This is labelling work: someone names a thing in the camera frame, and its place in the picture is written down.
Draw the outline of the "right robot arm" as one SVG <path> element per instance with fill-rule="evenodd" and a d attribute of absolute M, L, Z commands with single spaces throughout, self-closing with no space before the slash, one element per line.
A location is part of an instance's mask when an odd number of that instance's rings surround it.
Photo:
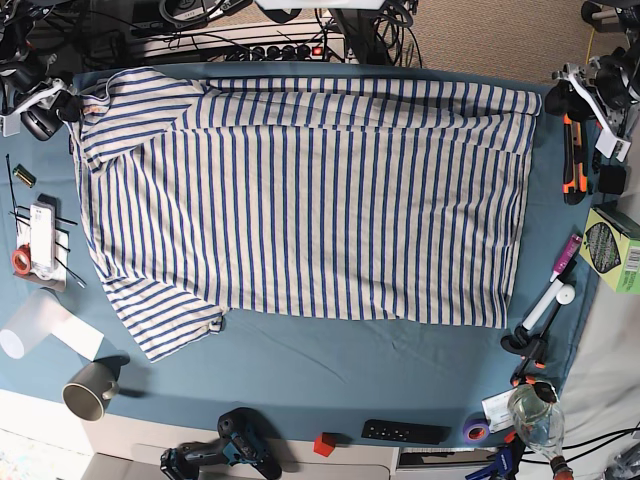
<path fill-rule="evenodd" d="M 64 110 L 73 99 L 69 83 L 48 74 L 58 51 L 83 33 L 87 8 L 61 32 L 62 41 L 48 47 L 33 47 L 28 35 L 39 21 L 54 13 L 58 1 L 3 1 L 1 3 L 1 119 L 7 127 L 20 120 L 28 127 L 55 130 L 64 120 Z"/>

